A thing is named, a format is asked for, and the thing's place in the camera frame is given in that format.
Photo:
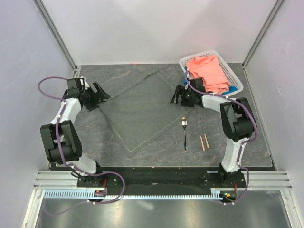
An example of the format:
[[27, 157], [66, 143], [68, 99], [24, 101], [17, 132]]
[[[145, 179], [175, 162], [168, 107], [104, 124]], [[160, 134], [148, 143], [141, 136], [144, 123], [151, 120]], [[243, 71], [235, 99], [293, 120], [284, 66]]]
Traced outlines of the grey cloth napkin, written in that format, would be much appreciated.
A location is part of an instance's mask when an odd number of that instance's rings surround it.
[[137, 153], [192, 111], [170, 104], [174, 92], [154, 69], [101, 103], [101, 111], [127, 155]]

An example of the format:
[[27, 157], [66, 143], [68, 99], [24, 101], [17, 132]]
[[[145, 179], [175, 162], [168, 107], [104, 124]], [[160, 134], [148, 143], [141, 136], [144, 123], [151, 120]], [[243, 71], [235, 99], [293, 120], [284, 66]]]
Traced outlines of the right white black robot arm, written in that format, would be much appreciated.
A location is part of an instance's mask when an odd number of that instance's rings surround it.
[[233, 99], [228, 96], [207, 92], [199, 79], [186, 79], [186, 85], [178, 85], [170, 101], [181, 106], [198, 105], [220, 113], [223, 132], [227, 138], [225, 155], [219, 165], [218, 183], [230, 186], [241, 176], [241, 159], [247, 142], [257, 129], [256, 121], [245, 97]]

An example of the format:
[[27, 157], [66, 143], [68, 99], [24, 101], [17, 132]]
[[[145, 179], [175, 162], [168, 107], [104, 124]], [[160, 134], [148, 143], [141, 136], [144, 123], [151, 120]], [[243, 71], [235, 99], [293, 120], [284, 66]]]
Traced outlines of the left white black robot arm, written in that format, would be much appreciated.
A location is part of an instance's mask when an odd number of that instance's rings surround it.
[[44, 96], [59, 100], [61, 106], [55, 118], [40, 128], [47, 160], [52, 164], [72, 168], [82, 176], [88, 176], [88, 182], [94, 187], [99, 187], [104, 182], [101, 167], [98, 162], [83, 153], [74, 123], [83, 107], [90, 112], [99, 108], [99, 103], [111, 97], [97, 81], [93, 82], [96, 88], [94, 91], [84, 77], [72, 79], [59, 77], [58, 79], [67, 82], [67, 90], [62, 97], [54, 97], [41, 89], [41, 84], [48, 79], [51, 77], [44, 78], [38, 83], [38, 90]]

